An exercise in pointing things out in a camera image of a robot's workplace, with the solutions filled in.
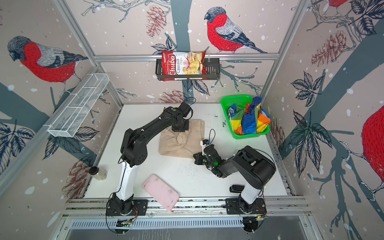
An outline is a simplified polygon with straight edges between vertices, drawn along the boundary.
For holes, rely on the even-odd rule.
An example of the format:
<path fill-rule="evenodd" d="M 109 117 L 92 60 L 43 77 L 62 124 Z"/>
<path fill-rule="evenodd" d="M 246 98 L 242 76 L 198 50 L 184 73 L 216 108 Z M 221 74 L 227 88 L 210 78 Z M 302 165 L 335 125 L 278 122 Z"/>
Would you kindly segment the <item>beige shorts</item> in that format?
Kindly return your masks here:
<path fill-rule="evenodd" d="M 202 152 L 201 141 L 205 137 L 205 122 L 189 120 L 189 129 L 174 132 L 169 127 L 161 132 L 159 154 L 162 156 L 193 159 L 194 154 Z"/>

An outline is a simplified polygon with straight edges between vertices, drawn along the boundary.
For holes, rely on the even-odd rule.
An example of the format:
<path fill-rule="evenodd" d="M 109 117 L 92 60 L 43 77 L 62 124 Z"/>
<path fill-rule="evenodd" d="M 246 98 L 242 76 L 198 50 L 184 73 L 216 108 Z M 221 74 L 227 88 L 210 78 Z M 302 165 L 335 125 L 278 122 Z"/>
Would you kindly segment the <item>multicoloured shorts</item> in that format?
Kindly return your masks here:
<path fill-rule="evenodd" d="M 241 97 L 242 103 L 233 103 L 226 109 L 229 126 L 237 136 L 260 135 L 266 133 L 271 123 L 271 118 L 262 109 L 261 97 Z"/>

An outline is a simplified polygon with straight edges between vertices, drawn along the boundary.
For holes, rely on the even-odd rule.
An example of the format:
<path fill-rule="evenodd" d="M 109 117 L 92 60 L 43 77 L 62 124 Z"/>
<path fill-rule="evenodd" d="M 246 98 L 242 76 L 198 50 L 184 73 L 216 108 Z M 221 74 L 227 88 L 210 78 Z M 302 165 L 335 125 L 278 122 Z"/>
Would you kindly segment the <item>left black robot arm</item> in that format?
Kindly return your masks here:
<path fill-rule="evenodd" d="M 184 132 L 189 129 L 188 114 L 192 112 L 189 104 L 182 102 L 180 106 L 167 107 L 148 124 L 125 132 L 121 145 L 119 163 L 123 164 L 120 185 L 111 193 L 107 205 L 106 216 L 127 216 L 139 214 L 134 204 L 134 184 L 141 165 L 148 156 L 147 144 L 161 131 L 171 127 L 174 132 Z"/>

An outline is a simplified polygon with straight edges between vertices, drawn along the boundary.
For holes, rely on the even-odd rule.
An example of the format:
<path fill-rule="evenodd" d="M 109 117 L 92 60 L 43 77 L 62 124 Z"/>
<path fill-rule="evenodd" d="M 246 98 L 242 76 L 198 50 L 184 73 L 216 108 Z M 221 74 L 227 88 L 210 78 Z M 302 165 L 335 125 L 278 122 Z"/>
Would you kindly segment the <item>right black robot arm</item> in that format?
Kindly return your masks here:
<path fill-rule="evenodd" d="M 271 157 L 267 157 L 263 151 L 250 146 L 237 151 L 231 158 L 222 159 L 214 145 L 203 141 L 203 151 L 194 154 L 195 165 L 204 165 L 218 178 L 226 178 L 233 173 L 240 173 L 247 181 L 244 186 L 233 185 L 230 191 L 239 193 L 239 197 L 233 201 L 226 200 L 227 213 L 234 214 L 267 214 L 263 199 L 265 185 L 275 174 L 277 168 Z"/>

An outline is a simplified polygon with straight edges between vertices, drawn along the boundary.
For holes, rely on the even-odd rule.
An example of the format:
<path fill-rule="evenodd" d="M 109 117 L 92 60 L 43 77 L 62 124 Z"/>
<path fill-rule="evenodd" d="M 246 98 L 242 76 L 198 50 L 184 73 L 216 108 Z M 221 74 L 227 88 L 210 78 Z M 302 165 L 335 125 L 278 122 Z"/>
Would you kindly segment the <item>small black device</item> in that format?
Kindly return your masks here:
<path fill-rule="evenodd" d="M 241 193 L 244 190 L 244 185 L 232 185 L 229 187 L 230 193 Z"/>

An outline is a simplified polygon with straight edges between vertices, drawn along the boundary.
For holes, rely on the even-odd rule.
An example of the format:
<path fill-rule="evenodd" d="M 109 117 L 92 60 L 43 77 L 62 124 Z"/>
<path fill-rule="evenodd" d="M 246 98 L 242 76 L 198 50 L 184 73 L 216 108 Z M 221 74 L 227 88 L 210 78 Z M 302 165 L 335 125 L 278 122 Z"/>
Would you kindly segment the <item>green plastic basket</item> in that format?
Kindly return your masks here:
<path fill-rule="evenodd" d="M 249 95 L 222 98 L 221 106 L 233 138 L 256 138 L 270 132 L 272 120 L 262 108 L 262 100 Z"/>

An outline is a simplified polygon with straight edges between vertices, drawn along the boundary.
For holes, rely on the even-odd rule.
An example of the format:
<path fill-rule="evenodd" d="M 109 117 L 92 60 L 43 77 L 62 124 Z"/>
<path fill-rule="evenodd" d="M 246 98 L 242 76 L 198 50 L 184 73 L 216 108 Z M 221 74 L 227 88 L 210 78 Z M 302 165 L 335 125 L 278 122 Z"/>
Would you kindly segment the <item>pink plastic tray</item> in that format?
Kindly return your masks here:
<path fill-rule="evenodd" d="M 143 189 L 167 211 L 171 211 L 180 198 L 176 190 L 155 174 L 147 178 Z"/>

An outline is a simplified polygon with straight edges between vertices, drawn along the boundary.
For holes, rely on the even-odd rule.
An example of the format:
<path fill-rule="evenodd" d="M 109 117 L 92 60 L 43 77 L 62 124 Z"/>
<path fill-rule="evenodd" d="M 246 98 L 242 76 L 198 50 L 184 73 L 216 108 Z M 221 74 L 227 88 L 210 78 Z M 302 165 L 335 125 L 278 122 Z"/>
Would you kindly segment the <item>red cassava chips bag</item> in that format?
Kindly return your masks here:
<path fill-rule="evenodd" d="M 161 75 L 166 76 L 162 81 L 186 80 L 186 78 L 178 78 L 181 75 L 205 75 L 207 73 L 204 66 L 205 55 L 206 51 L 162 51 L 163 73 Z"/>

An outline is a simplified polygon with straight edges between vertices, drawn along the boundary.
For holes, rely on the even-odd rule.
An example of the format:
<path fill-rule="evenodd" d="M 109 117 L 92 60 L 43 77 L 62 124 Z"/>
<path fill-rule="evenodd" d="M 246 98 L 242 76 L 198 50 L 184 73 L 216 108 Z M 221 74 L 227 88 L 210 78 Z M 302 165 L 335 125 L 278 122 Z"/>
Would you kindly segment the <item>small bottle left side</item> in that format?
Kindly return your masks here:
<path fill-rule="evenodd" d="M 92 178 L 102 181 L 107 178 L 107 172 L 97 166 L 93 166 L 89 169 L 89 174 Z"/>

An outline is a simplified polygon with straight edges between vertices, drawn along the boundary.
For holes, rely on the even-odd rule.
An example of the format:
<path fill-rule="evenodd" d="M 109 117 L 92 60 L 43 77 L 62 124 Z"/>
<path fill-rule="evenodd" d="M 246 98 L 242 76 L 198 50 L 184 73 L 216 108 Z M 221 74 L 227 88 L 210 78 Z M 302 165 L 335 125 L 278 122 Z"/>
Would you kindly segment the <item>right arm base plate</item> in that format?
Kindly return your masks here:
<path fill-rule="evenodd" d="M 262 215 L 267 214 L 265 200 L 257 198 L 252 204 L 248 204 L 241 197 L 225 199 L 225 208 L 228 215 Z"/>

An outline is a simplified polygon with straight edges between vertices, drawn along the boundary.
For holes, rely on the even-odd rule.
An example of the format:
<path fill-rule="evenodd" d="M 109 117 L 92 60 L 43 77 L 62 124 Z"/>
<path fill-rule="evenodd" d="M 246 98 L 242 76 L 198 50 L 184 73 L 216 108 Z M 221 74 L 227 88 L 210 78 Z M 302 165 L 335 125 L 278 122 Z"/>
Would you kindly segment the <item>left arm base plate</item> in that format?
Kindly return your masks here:
<path fill-rule="evenodd" d="M 108 201 L 106 216 L 145 216 L 148 203 L 148 200 L 128 199 L 127 201 L 121 201 L 119 198 L 112 198 Z"/>

